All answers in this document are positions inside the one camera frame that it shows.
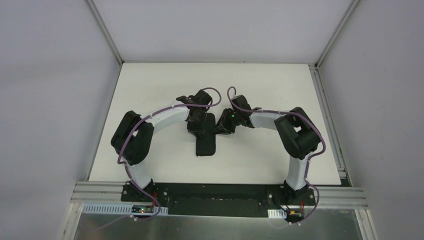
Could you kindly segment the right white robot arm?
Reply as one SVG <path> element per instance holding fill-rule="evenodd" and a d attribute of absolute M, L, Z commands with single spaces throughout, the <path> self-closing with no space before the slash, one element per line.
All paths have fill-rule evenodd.
<path fill-rule="evenodd" d="M 289 154 L 288 174 L 283 182 L 284 200 L 290 205 L 298 204 L 310 185 L 307 177 L 311 158 L 319 155 L 319 144 L 322 144 L 321 153 L 326 150 L 320 131 L 301 107 L 290 111 L 251 108 L 243 95 L 237 95 L 229 101 L 232 107 L 223 110 L 213 131 L 230 135 L 235 133 L 237 126 L 277 131 Z"/>

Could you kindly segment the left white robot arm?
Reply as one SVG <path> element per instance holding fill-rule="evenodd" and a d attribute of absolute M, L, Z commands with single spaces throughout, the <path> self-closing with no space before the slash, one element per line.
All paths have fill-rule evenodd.
<path fill-rule="evenodd" d="M 118 154 L 118 164 L 124 165 L 130 182 L 135 186 L 133 195 L 147 202 L 153 195 L 153 179 L 145 158 L 148 156 L 154 134 L 176 123 L 185 122 L 189 134 L 195 136 L 195 154 L 213 156 L 216 137 L 213 133 L 215 115 L 209 112 L 213 98 L 200 89 L 195 95 L 179 96 L 169 106 L 143 116 L 126 112 L 113 134 L 110 144 Z"/>

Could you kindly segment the black zip tool case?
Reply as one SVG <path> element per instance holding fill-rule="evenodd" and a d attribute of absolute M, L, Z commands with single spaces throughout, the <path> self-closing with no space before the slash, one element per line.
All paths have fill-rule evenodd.
<path fill-rule="evenodd" d="M 196 137 L 195 154 L 197 157 L 209 157 L 216 153 L 216 118 L 213 113 L 205 116 L 204 133 Z"/>

